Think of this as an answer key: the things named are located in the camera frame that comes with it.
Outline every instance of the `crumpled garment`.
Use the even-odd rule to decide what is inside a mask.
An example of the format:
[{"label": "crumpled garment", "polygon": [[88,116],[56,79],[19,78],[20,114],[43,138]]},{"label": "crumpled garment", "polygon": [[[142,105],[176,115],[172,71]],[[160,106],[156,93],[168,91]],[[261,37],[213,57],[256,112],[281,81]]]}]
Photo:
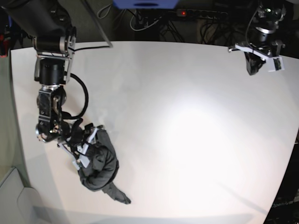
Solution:
[{"label": "crumpled garment", "polygon": [[112,199],[124,204],[131,200],[113,184],[119,163],[109,135],[104,129],[97,132],[98,143],[90,146],[86,156],[90,163],[78,171],[81,183],[91,191],[102,190]]}]

